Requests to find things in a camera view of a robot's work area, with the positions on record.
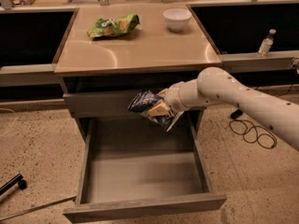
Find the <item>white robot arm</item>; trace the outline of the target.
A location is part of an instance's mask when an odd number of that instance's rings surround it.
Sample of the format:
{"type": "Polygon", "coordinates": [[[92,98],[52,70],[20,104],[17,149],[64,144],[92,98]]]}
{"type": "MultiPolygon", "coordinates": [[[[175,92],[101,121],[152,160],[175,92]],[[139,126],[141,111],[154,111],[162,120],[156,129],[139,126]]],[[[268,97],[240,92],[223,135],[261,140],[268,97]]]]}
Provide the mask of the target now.
{"type": "Polygon", "coordinates": [[[226,103],[299,150],[299,105],[250,89],[221,68],[208,67],[197,79],[176,83],[159,95],[163,100],[148,110],[151,117],[174,117],[196,107],[226,103]]]}

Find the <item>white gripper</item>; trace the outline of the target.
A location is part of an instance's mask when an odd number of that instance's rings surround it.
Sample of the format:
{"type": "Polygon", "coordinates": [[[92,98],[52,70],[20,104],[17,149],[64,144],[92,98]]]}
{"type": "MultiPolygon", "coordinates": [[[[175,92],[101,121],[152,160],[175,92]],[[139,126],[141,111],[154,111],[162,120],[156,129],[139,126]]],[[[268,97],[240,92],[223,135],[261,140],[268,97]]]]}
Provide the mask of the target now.
{"type": "Polygon", "coordinates": [[[197,81],[195,79],[176,83],[168,89],[158,92],[157,95],[164,97],[164,101],[159,101],[149,108],[147,111],[148,117],[167,117],[170,119],[176,115],[175,112],[201,107],[205,101],[205,98],[197,90],[197,81]]]}

